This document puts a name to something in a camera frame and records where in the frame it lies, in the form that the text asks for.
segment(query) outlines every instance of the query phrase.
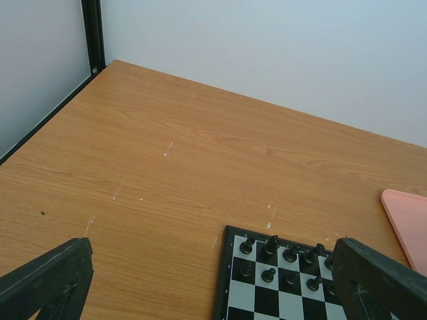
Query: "black chess piece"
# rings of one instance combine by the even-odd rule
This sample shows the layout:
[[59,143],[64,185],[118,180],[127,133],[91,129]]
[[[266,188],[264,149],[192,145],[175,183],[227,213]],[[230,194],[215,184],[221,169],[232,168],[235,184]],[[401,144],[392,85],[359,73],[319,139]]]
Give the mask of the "black chess piece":
[[254,238],[247,238],[246,241],[240,243],[240,252],[242,252],[244,255],[249,255],[252,252],[252,246],[254,243]]
[[240,267],[240,275],[245,278],[249,277],[252,273],[253,268],[254,266],[251,263],[245,263]]
[[276,274],[276,270],[274,268],[270,268],[268,270],[262,271],[261,278],[265,282],[269,283],[273,281],[275,274]]
[[319,284],[322,283],[322,278],[318,275],[314,279],[307,280],[307,288],[311,291],[317,291],[319,289]]
[[308,265],[312,265],[314,261],[316,261],[318,255],[323,251],[325,251],[325,246],[321,243],[318,243],[313,249],[308,252],[305,252],[302,255],[302,258],[305,263],[307,263]]
[[332,263],[334,262],[334,254],[331,254],[328,258],[325,260],[325,267],[327,270],[332,270]]
[[330,295],[332,295],[334,297],[337,295],[335,285],[333,285],[333,284],[328,285],[328,287],[326,288],[326,290],[328,291],[328,293]]
[[299,278],[300,278],[300,273],[298,271],[294,271],[292,273],[288,273],[285,276],[285,281],[288,285],[294,285]]
[[300,251],[300,246],[299,245],[294,245],[292,248],[287,248],[283,252],[283,258],[287,262],[295,262],[297,254],[298,254],[299,251]]
[[274,253],[277,251],[278,248],[279,248],[279,237],[277,235],[274,235],[267,242],[267,245],[263,246],[262,251],[267,258],[271,258],[273,257]]

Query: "wooden table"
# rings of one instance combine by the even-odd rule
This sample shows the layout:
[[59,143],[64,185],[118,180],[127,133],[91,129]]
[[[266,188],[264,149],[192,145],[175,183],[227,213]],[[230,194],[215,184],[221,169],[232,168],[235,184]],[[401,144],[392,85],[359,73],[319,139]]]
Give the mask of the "wooden table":
[[328,249],[347,235],[407,263],[380,194],[427,196],[426,163],[415,145],[114,61],[0,167],[0,273],[87,235],[82,319],[209,319],[227,224]]

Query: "white scuff mark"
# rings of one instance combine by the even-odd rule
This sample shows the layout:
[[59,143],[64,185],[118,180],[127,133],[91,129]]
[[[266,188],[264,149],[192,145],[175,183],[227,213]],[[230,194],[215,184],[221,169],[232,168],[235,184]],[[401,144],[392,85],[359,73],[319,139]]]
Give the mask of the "white scuff mark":
[[171,142],[171,144],[169,145],[169,147],[166,148],[165,152],[163,153],[163,155],[166,157],[167,156],[167,150],[169,150],[171,148],[171,146],[173,145],[173,142]]
[[89,231],[89,226],[95,221],[95,217],[91,217],[89,221],[87,222],[86,232],[85,232],[85,238],[87,236],[87,232]]
[[216,241],[218,241],[218,237],[215,237],[215,241],[213,242],[212,249],[215,247]]
[[273,220],[273,218],[274,218],[274,215],[276,214],[276,210],[277,210],[277,208],[278,208],[278,206],[275,206],[275,207],[274,207],[273,215],[272,215],[272,220]]
[[121,180],[120,186],[117,188],[117,191],[115,192],[115,195],[113,197],[113,200],[115,199],[115,196],[119,193],[119,190],[121,188],[121,185],[123,185],[123,181],[125,181],[125,177],[123,177],[123,179]]

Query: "black metal frame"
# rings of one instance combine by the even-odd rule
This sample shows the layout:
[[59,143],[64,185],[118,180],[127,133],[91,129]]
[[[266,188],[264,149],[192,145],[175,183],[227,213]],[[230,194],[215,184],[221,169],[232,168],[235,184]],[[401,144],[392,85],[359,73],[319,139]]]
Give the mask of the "black metal frame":
[[332,277],[348,320],[427,317],[427,278],[355,239],[337,241]]
[[56,115],[70,100],[72,100],[89,82],[105,69],[105,53],[102,33],[101,3],[100,0],[81,0],[83,11],[83,21],[85,23],[85,33],[87,41],[87,54],[89,56],[89,66],[91,75],[58,106],[56,106],[44,119],[42,119],[24,138],[14,145],[4,156],[0,158],[2,165],[12,154],[24,145],[42,126],[44,126],[54,115]]
[[89,239],[71,239],[0,278],[0,318],[78,320],[92,276]]

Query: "black vertical post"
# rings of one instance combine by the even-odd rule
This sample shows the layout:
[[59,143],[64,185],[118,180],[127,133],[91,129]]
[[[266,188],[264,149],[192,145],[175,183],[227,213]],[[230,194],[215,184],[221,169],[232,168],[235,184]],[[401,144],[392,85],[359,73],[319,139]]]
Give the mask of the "black vertical post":
[[104,41],[102,34],[100,0],[81,0],[85,22],[87,53],[92,76],[97,76],[105,68]]

